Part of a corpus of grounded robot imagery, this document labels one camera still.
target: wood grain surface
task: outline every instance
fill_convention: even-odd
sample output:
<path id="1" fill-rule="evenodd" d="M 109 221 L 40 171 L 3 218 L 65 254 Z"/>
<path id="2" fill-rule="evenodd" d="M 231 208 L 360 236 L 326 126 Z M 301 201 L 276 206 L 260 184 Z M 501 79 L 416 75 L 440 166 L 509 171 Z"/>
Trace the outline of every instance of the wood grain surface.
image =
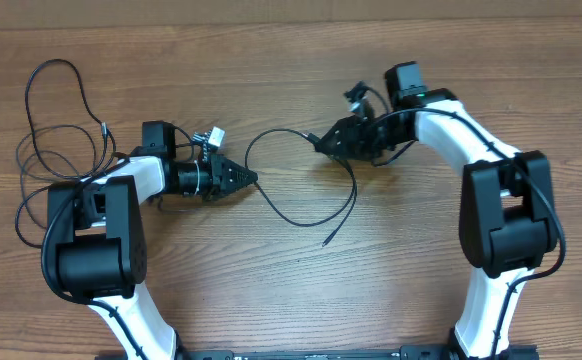
<path id="1" fill-rule="evenodd" d="M 93 312 L 53 296 L 38 251 L 13 231 L 21 201 L 14 149 L 28 132 L 24 86 L 50 58 L 77 65 L 119 150 L 140 144 L 143 121 L 169 120 L 190 132 L 224 128 L 224 154 L 239 163 L 258 133 L 322 135 L 347 116 L 342 93 L 356 81 L 382 89 L 386 69 L 419 61 L 431 88 L 451 89 L 500 139 L 551 160 L 567 260 L 527 285 L 511 338 L 538 344 L 546 359 L 582 358 L 582 18 L 0 32 L 0 359 L 90 359 L 121 349 Z M 79 124 L 98 136 L 66 67 L 40 74 L 31 106 L 37 126 Z M 40 142 L 89 165 L 76 132 Z M 350 190 L 346 172 L 291 135 L 263 138 L 251 156 L 262 186 L 293 219 L 327 216 Z M 354 169 L 358 204 L 325 248 L 336 222 L 288 225 L 252 187 L 190 214 L 142 208 L 147 284 L 190 349 L 445 341 L 470 272 L 457 236 L 460 179 L 422 145 L 395 165 Z M 43 217 L 44 196 L 32 206 Z M 23 227 L 39 241 L 28 219 Z"/>
<path id="2" fill-rule="evenodd" d="M 582 0 L 0 0 L 0 30 L 582 16 Z"/>

